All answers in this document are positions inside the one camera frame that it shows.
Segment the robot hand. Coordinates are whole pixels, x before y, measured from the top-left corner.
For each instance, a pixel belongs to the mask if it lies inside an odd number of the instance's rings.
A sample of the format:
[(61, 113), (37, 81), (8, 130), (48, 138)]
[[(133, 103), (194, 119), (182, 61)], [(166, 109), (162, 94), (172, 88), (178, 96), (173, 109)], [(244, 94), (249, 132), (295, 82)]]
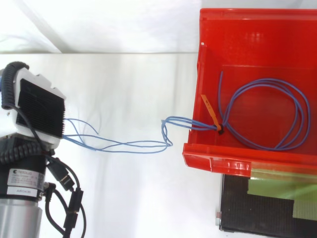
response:
[[(23, 68), (13, 78), (15, 106), (29, 120), (39, 139), (49, 149), (56, 149), (64, 131), (66, 97), (53, 88), (42, 75), (33, 75)], [(21, 115), (14, 109), (0, 110), (0, 137), (18, 135), (35, 137)]]

